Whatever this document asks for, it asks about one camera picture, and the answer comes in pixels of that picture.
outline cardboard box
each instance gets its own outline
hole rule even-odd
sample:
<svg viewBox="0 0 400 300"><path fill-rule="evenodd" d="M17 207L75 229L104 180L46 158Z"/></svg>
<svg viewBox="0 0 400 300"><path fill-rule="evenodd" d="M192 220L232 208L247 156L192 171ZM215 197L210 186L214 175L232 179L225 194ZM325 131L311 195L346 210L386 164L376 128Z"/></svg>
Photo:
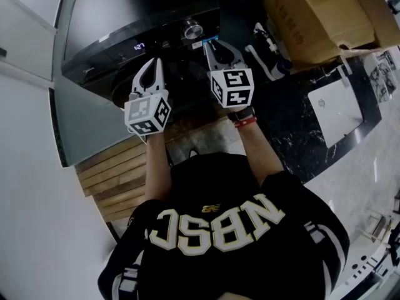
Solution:
<svg viewBox="0 0 400 300"><path fill-rule="evenodd" d="M400 44L385 0L264 0L296 69Z"/></svg>

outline black marble countertop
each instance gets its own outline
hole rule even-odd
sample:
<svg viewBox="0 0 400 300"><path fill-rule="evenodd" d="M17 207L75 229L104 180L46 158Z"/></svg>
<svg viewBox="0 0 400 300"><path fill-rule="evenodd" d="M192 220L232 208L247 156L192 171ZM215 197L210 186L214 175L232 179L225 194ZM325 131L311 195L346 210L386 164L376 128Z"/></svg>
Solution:
<svg viewBox="0 0 400 300"><path fill-rule="evenodd" d="M219 0L221 7L220 39L238 48L253 71L256 84L252 104L258 124L281 158L284 167L303 183L332 166L357 146L381 121L373 89L359 58L349 59L348 76L357 97L364 122L335 146L328 149L308 94L340 80L338 71L324 77L319 69L300 72L269 82L259 64L244 51L252 44L262 60L272 68L276 62L265 45L253 35L256 22L264 23L266 12L262 0ZM323 77L317 83L312 80Z"/></svg>

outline sleeve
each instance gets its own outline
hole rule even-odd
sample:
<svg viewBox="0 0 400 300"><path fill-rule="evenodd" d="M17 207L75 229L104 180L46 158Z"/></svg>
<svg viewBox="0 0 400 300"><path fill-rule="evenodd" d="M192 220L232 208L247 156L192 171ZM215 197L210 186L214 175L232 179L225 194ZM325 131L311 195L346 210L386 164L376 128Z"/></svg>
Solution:
<svg viewBox="0 0 400 300"><path fill-rule="evenodd" d="M331 208L317 195L305 188L300 179L286 171L268 176L262 191L304 229L314 240L322 259L326 284L334 289L343 272L349 253L349 236Z"/></svg>
<svg viewBox="0 0 400 300"><path fill-rule="evenodd" d="M132 213L128 228L97 280L100 293L104 299L113 299L113 285L116 278L124 272L126 267L132 266L144 250L146 228L151 221L157 218L163 210L163 206L162 201L149 200L142 203Z"/></svg>

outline stainless steel knob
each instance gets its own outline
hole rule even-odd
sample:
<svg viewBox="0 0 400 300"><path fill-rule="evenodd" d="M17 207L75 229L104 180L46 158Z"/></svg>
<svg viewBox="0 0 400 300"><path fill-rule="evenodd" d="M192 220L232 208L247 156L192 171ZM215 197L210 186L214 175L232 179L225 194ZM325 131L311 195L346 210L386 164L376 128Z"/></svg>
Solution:
<svg viewBox="0 0 400 300"><path fill-rule="evenodd" d="M196 39L203 34L203 27L196 20L185 20L183 22L183 34L186 39Z"/></svg>

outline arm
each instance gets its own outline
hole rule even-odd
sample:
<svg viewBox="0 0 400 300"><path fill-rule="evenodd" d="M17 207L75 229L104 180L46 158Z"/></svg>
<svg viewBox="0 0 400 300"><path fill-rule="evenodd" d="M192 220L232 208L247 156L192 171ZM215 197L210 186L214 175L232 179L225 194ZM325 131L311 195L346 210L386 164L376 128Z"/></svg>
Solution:
<svg viewBox="0 0 400 300"><path fill-rule="evenodd" d="M147 139L146 200L165 200L171 189L171 171L164 134L153 134Z"/></svg>
<svg viewBox="0 0 400 300"><path fill-rule="evenodd" d="M242 139L251 171L260 186L267 176L283 171L281 161L257 123L239 127L237 130Z"/></svg>

